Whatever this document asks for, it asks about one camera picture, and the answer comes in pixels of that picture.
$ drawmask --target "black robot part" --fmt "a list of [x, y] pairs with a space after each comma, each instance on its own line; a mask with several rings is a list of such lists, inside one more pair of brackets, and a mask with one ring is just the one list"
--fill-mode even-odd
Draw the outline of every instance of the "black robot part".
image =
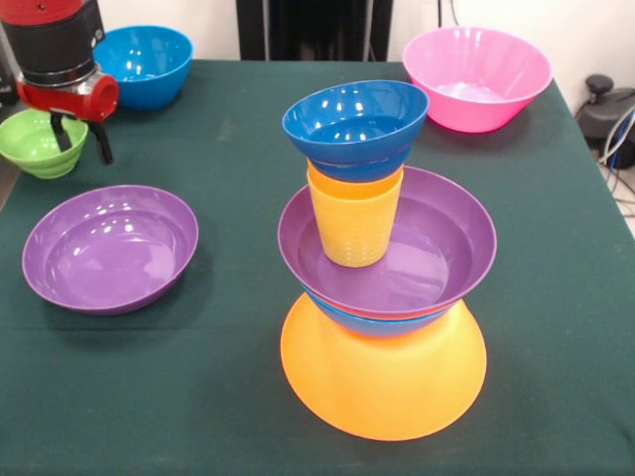
[[91, 74], [92, 48], [104, 37], [96, 0], [86, 1], [63, 22], [3, 26], [25, 80], [44, 87], [73, 84]]

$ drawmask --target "white wall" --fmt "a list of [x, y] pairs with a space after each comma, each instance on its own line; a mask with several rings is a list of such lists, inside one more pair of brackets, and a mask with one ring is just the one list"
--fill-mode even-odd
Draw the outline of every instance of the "white wall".
[[235, 0], [100, 0], [99, 10], [106, 32], [161, 25], [188, 35], [197, 59], [240, 60]]
[[[505, 30], [542, 49], [571, 110], [586, 99], [592, 73], [635, 86], [635, 0], [454, 0], [454, 7], [461, 25]], [[453, 24], [449, 0], [444, 24]], [[411, 38], [436, 27], [436, 0], [394, 0], [389, 60], [401, 60]]]
[[[572, 110], [586, 99], [584, 79], [606, 73], [635, 86], [635, 0], [454, 0], [461, 25], [506, 30], [541, 48]], [[199, 59], [239, 60], [235, 0], [101, 0], [106, 30], [154, 23], [179, 29]], [[444, 23], [452, 25], [449, 0]], [[394, 0], [388, 59], [401, 60], [408, 41], [437, 27], [437, 0]]]

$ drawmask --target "dark green cloth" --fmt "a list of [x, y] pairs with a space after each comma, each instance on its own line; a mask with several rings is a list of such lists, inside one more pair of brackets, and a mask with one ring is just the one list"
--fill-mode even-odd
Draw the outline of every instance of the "dark green cloth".
[[[379, 443], [298, 401], [279, 338], [301, 287], [276, 229], [306, 163], [281, 118], [368, 78], [407, 80], [396, 63], [196, 61], [172, 106], [107, 121], [113, 166], [90, 139], [71, 175], [20, 177], [0, 213], [0, 474], [633, 474], [635, 247], [554, 85], [490, 134], [427, 121], [408, 160], [472, 191], [498, 230], [496, 263], [466, 300], [488, 350], [471, 410]], [[32, 227], [118, 183], [193, 208], [186, 275], [126, 316], [40, 300], [21, 271]]]

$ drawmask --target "green bowl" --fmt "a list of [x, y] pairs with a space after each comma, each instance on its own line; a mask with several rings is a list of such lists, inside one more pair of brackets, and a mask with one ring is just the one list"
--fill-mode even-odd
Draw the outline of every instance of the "green bowl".
[[71, 147], [60, 152], [51, 128], [51, 114], [27, 109], [0, 125], [0, 154], [24, 172], [40, 179], [56, 179], [77, 164], [88, 136], [88, 126], [72, 119], [62, 120]]

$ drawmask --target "blue bowl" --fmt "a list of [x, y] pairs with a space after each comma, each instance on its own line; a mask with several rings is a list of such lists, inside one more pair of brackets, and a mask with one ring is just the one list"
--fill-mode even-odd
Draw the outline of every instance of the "blue bowl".
[[159, 109], [181, 91], [190, 72], [193, 46], [184, 34], [165, 27], [112, 30], [94, 49], [103, 72], [119, 85], [119, 104]]
[[314, 295], [311, 291], [307, 291], [309, 298], [316, 304], [326, 316], [337, 322], [339, 325], [346, 327], [348, 330], [357, 332], [358, 334], [368, 335], [370, 337], [395, 337], [397, 335], [407, 334], [415, 330], [421, 329], [430, 324], [438, 317], [444, 315], [444, 313], [452, 306], [428, 314], [423, 317], [415, 317], [412, 319], [404, 320], [380, 320], [369, 319], [367, 317], [359, 317], [357, 315], [344, 312], [337, 309], [330, 304], [327, 304], [319, 297]]
[[350, 82], [300, 100], [285, 113], [282, 126], [323, 174], [373, 181], [406, 161], [428, 103], [427, 94], [407, 82]]

